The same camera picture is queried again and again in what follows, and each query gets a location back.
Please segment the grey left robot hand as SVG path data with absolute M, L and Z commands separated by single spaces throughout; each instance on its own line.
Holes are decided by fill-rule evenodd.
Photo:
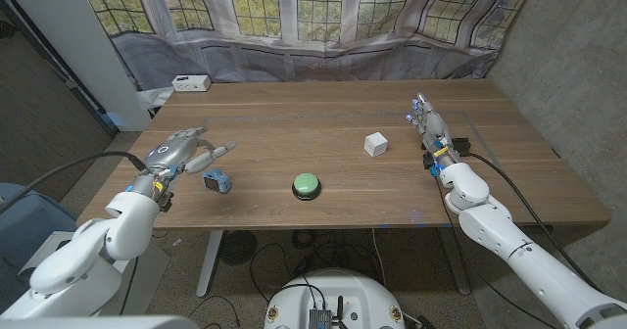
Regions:
M 147 155 L 145 165 L 162 169 L 182 165 L 184 172 L 198 173 L 237 146 L 231 141 L 215 147 L 202 137 L 206 131 L 207 128 L 201 126 L 174 132 Z

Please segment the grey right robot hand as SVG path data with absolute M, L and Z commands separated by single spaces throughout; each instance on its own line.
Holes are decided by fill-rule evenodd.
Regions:
M 460 163 L 461 159 L 454 148 L 453 138 L 447 124 L 427 98 L 422 93 L 418 93 L 412 100 L 411 107 L 413 113 L 407 115 L 407 120 L 418 129 L 422 136 L 422 145 L 433 157 L 435 165 L 445 168 Z

